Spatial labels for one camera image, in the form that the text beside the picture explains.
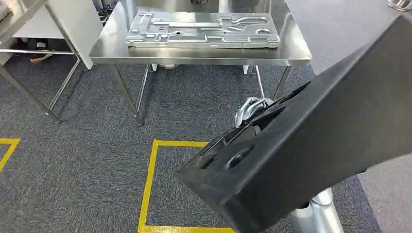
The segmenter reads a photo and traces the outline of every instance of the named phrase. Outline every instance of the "gray floor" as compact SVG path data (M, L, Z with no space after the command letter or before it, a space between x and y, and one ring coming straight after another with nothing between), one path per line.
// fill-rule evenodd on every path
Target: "gray floor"
M50 101L74 59L33 65L13 57L7 67ZM136 96L144 66L119 66ZM208 141L233 124L234 110L258 95L253 74L236 66L179 66L151 73L138 127L104 66L77 71L56 106L55 124L0 78L0 138L21 142L0 172L0 232L136 232L153 139ZM282 67L262 67L271 96ZM290 91L313 78L293 71ZM160 148L148 225L224 226L172 174L195 148ZM333 188L345 232L380 232L357 177ZM267 232L292 232L287 219Z

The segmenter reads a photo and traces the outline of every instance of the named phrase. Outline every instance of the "silver metal pipe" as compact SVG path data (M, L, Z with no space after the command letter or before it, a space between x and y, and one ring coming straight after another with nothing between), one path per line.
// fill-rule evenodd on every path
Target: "silver metal pipe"
M50 116L55 122L60 122L60 119L50 111L42 102L40 102L27 88L18 80L16 80L12 74L2 65L0 65L0 74L7 79L13 86L21 91L25 96L29 98L35 105L37 105L46 115Z
M121 77L120 72L116 67L116 64L109 64L109 66L113 71L113 74L114 74L113 76L116 79L117 83L119 84L120 91L123 93L123 96L124 96L124 100L126 101L127 106L129 107L130 111L132 111L133 116L135 117L135 119L137 121L137 124L142 125L143 122L142 122L138 112L136 111L135 105L133 104L132 97L130 96L129 91L127 90L126 83L124 82L123 78Z
M145 70L144 70L142 85L141 85L141 87L140 87L140 92L139 92L139 98L138 98L137 104L136 104L137 112L139 112L139 110L140 110L141 101L142 101L142 99L143 99L143 92L144 92L144 87L145 87L145 85L146 85L147 75L149 74L149 67L150 67L150 64L147 64L147 65L146 65L146 68L145 68Z
M67 86L67 83L69 83L70 79L72 78L74 72L76 71L77 67L80 64L80 59L77 58L76 63L74 64L74 66L71 68L69 74L67 75L66 79L64 80L63 84L61 85L61 87L59 88L59 90L57 91L57 94L54 96L53 100L51 101L50 105L49 105L49 109L52 110L54 108L54 105L56 105L57 101L59 100L60 96L62 95L64 89Z
M259 72L259 67L255 66L256 70L256 76L257 76L257 83L259 84L259 91L262 99L265 98L265 93L263 92L263 86L262 86L262 80L260 79L260 72Z
M276 88L275 94L273 95L273 101L277 100L280 98L280 92L285 88L286 86L286 81L289 78L289 75L291 74L293 67L286 67L285 71L283 72L282 78L280 79L280 83Z
M52 50L14 50L14 49L0 49L0 52L74 55L73 52L52 51Z
M341 221L333 204L332 189L312 198L305 208L294 210L289 219L296 233L343 233Z

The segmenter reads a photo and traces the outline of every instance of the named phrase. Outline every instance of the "metal table leg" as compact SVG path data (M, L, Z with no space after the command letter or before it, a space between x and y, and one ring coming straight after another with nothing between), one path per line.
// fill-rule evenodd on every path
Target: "metal table leg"
M255 66L255 70L256 70L257 83L259 85L260 95L261 95L262 99L264 99L265 98L265 93L263 92L263 86L262 86L262 80L260 79L259 67Z
M139 110L140 110L141 100L143 98L143 92L144 92L144 87L146 85L146 79L147 79L148 73L149 73L149 65L147 65L146 69L144 70L143 81L142 81L142 85L140 87L139 98L138 98L137 104L136 104L137 112L139 112Z
M50 116L55 122L60 122L60 119L50 111L42 102L40 102L27 88L18 80L16 80L12 74L2 65L0 65L0 74L5 77L13 86L20 90L25 96L27 96L35 105L37 105L46 115Z
M286 67L285 68L285 72L283 72L282 78L280 79L280 83L277 86L277 89L275 91L275 95L273 96L274 101L277 100L278 98L280 98L280 92L285 88L286 81L288 80L292 69L293 69L293 67Z
M142 119L140 118L140 116L139 116L139 114L138 114L138 111L136 110L135 105L133 104L132 97L131 97L129 91L127 90L126 83L124 82L124 79L121 77L119 70L117 69L117 67L116 67L115 64L110 64L109 66L110 66L110 68L111 68L112 71L113 71L114 78L115 78L116 81L118 82L118 84L119 84L119 86L120 86L120 91L121 91L121 92L123 93L123 95L124 95L124 100L126 101L127 106L129 107L130 111L132 111L133 116L135 117L135 119L136 119L136 121L137 121L137 124L138 124L138 125L143 125L143 121L142 121ZM138 103L141 102L140 95L143 95L143 92L142 92L142 91L141 91L140 94L139 94L139 99L140 99L140 101L138 101Z
M66 88L67 84L69 83L70 79L73 77L74 72L76 71L77 67L80 64L80 58L77 57L77 61L74 64L74 66L71 68L69 74L67 75L66 79L64 80L62 86L59 88L57 94L54 96L53 100L51 101L49 105L49 109L53 110L53 107L56 105L57 101L59 100L60 96L62 95L64 89Z

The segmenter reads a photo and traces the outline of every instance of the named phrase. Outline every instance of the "metal shelf frame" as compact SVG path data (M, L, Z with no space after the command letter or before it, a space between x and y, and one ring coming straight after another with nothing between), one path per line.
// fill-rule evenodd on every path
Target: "metal shelf frame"
M59 22L58 18L56 17L55 12L49 5L47 0L38 0L32 3L31 7L23 12L20 13L19 16L13 15L12 17L19 17L15 20L9 20L8 23L13 23L12 25L4 25L3 28L5 30L0 35L0 44L4 43L5 41L11 39L11 37L29 20L31 17L35 15L35 13L41 8L45 6L47 11L49 12L52 20L56 24L57 28L61 32L62 36L64 37L67 45L69 46L70 51L52 51L52 50L14 50L14 49L0 49L0 52L12 52L12 53L38 53L38 54L63 54L63 55L74 55L76 56L77 60L74 63L73 67L71 68L70 72L66 76L65 80L63 81L62 85L60 86L59 90L53 97L51 103L46 106L43 104L35 95L33 95L25 85L16 79L4 66L0 65L0 74L7 79L14 87L16 87L19 91L21 91L31 102L37 105L47 116L49 116L53 121L56 123L60 122L60 118L52 111L54 106L56 105L57 101L59 100L60 96L62 95L63 91L65 90L67 84L69 83L70 79L73 77L74 72L76 71L77 67L79 66L81 59L79 56L79 52L74 47L73 43L71 42L69 36L67 35L66 31L64 30L63 26Z

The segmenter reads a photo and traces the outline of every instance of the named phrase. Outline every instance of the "yellow floor tape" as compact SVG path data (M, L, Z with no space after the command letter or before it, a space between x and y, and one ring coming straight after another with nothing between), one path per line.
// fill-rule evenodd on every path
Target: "yellow floor tape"
M10 144L9 149L6 151L6 153L0 160L0 171L3 170L4 165L6 165L7 160L9 160L10 155L12 155L14 149L16 149L17 144L19 142L19 138L0 138L0 144Z
M153 140L152 153L150 154L149 160L149 168L147 169L146 184L144 186L139 224L137 227L138 233L234 233L234 231L230 228L146 225L147 210L149 208L150 191L152 189L153 175L155 173L155 163L158 147L204 147L206 145L207 142L161 141L156 139Z

